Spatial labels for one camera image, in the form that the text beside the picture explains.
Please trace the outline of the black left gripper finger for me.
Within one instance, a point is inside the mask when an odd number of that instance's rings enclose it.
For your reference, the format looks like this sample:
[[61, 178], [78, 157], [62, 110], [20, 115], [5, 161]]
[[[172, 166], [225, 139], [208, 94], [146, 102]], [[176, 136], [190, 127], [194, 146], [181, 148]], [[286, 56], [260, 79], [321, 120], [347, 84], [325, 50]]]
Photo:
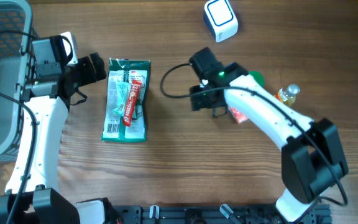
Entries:
[[79, 73], [79, 86], [85, 86], [96, 81], [96, 72], [89, 57], [78, 59], [76, 64]]
[[89, 55], [91, 57], [93, 67], [95, 70], [95, 80], [100, 81], [104, 80], [107, 77], [105, 66], [104, 66], [104, 60], [99, 56], [99, 53], [95, 52], [93, 54]]

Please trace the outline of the green 3M gloves package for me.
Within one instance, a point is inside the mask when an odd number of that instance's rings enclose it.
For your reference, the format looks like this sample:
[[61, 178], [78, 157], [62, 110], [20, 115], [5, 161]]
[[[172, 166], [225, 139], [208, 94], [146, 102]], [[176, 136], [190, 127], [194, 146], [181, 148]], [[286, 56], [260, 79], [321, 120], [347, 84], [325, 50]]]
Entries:
[[109, 60], [106, 114], [102, 141], [144, 142], [144, 105], [149, 89], [149, 60]]

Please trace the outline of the white wet wipe sachet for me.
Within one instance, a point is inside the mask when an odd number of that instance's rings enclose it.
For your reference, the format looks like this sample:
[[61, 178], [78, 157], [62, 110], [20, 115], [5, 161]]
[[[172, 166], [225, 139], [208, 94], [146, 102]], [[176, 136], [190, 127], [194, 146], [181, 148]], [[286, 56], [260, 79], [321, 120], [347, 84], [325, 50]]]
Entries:
[[116, 83], [117, 98], [116, 98], [116, 105], [113, 111], [120, 116], [124, 116], [124, 111], [129, 97], [130, 89], [131, 89], [131, 84], [128, 82]]

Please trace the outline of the red Nescafe coffee sachet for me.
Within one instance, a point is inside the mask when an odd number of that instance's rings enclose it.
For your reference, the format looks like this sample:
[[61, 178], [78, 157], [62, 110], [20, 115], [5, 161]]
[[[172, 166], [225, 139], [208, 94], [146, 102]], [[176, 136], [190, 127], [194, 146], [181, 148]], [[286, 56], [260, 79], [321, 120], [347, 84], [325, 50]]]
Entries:
[[125, 126], [130, 127], [132, 122], [132, 116], [135, 109], [135, 104], [137, 102], [140, 89], [142, 88], [141, 80], [133, 80], [131, 84], [131, 89], [129, 91], [128, 99], [126, 102], [126, 107], [124, 110], [124, 115], [122, 122]]

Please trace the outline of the yellow oil bottle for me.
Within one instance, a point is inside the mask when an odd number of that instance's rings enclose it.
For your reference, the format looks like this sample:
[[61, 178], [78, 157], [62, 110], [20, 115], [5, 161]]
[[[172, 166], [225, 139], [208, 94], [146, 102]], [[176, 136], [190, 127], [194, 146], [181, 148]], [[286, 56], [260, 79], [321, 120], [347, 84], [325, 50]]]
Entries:
[[300, 87], [296, 84], [291, 84], [288, 85], [286, 89], [284, 88], [279, 89], [279, 91], [275, 94], [275, 97], [280, 102], [291, 107], [296, 101], [296, 96], [299, 93], [300, 93]]

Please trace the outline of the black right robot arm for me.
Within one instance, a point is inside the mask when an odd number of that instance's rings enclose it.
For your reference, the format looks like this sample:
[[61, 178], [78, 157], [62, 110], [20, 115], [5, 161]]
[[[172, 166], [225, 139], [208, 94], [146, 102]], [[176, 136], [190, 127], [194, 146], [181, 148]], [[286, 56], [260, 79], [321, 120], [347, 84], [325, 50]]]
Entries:
[[337, 127], [328, 119], [314, 121], [267, 92], [238, 63], [227, 66], [205, 47], [189, 63], [200, 84], [191, 87], [194, 110], [230, 106], [243, 113], [279, 148], [283, 195], [275, 208], [286, 221], [299, 221], [323, 193], [348, 174]]

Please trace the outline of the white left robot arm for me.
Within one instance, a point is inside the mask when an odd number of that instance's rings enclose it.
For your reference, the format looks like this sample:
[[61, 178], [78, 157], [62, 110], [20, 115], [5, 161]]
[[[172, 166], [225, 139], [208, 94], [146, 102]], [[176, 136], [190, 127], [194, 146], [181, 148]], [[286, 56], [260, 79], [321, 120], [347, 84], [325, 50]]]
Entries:
[[103, 223], [104, 202], [73, 205], [58, 193], [57, 162], [70, 98], [79, 88], [106, 78], [97, 53], [77, 58], [75, 37], [65, 32], [33, 41], [36, 75], [26, 81], [21, 144], [0, 196], [0, 223]]

